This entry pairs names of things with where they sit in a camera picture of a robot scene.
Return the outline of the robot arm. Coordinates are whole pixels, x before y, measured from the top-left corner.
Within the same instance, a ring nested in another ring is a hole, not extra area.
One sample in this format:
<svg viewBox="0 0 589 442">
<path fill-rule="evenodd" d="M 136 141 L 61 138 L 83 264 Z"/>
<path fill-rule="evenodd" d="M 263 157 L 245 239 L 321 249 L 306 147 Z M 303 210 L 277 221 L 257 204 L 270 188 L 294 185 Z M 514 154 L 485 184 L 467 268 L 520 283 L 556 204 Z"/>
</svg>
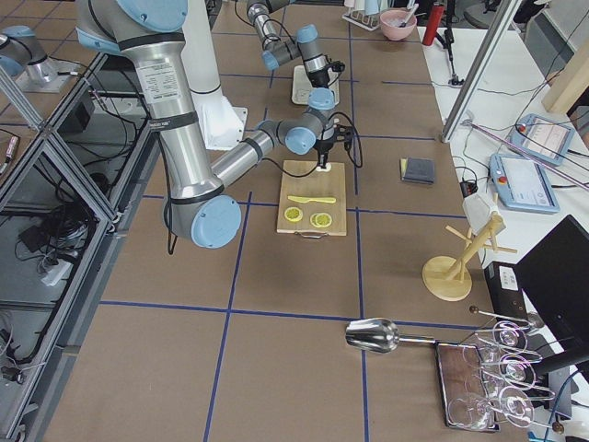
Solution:
<svg viewBox="0 0 589 442">
<path fill-rule="evenodd" d="M 247 1 L 247 18 L 256 30 L 262 46 L 261 59 L 269 71 L 300 58 L 306 77 L 312 87 L 329 87 L 330 58 L 321 50 L 318 31 L 313 24 L 299 29 L 295 36 L 286 30 L 286 38 L 278 35 L 271 13 L 278 11 L 293 1 Z"/>
<path fill-rule="evenodd" d="M 323 52 L 313 25 L 281 39 L 271 14 L 282 8 L 281 1 L 249 1 L 246 16 L 260 38 L 268 69 L 302 61 L 312 87 L 306 108 L 292 120 L 261 122 L 251 136 L 211 160 L 202 135 L 202 103 L 205 97 L 220 95 L 220 82 L 204 2 L 80 1 L 76 5 L 80 43 L 133 63 L 150 128 L 161 139 L 167 174 L 163 219 L 170 239 L 183 237 L 207 249 L 223 247 L 241 224 L 240 207 L 225 193 L 227 186 L 278 145 L 303 155 L 336 140 L 329 80 L 331 73 L 344 70 L 344 64 Z"/>
</svg>

